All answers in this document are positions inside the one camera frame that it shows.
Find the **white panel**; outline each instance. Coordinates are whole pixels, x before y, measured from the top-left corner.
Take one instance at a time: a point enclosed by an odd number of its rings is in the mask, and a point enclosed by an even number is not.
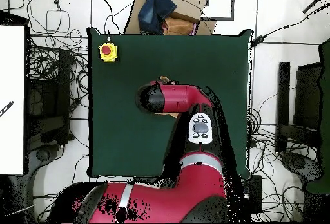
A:
[[[231,0],[209,0],[203,17],[231,17]]]
[[[23,174],[24,27],[0,26],[0,174]]]

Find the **red robot arm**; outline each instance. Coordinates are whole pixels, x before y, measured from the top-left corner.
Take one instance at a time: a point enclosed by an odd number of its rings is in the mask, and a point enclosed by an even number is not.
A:
[[[224,160],[213,103],[198,87],[150,82],[136,105],[148,113],[180,113],[160,178],[174,188],[130,183],[96,186],[80,206],[76,223],[178,223],[228,220]]]

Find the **green table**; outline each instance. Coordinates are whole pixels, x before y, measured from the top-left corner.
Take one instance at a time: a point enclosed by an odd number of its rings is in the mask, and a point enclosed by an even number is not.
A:
[[[159,176],[175,119],[141,113],[135,105],[139,86],[164,75],[181,84],[209,86],[222,102],[237,172],[247,178],[248,42],[252,30],[225,35],[114,35],[119,62],[105,63],[99,46],[106,36],[88,29],[92,75],[92,177]]]
[[[320,134],[322,145],[319,158],[323,177],[307,184],[306,189],[313,194],[330,194],[330,39],[318,46],[323,73],[320,78],[321,108]]]

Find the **whiteboard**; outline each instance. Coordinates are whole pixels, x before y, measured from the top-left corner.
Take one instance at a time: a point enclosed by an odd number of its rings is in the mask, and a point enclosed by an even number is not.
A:
[[[23,174],[24,56],[23,26],[0,25],[0,174]]]

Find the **red button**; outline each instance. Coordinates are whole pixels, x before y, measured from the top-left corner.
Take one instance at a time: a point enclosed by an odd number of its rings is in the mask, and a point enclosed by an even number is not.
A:
[[[109,55],[111,52],[110,47],[109,46],[103,46],[102,47],[102,53],[105,55]]]

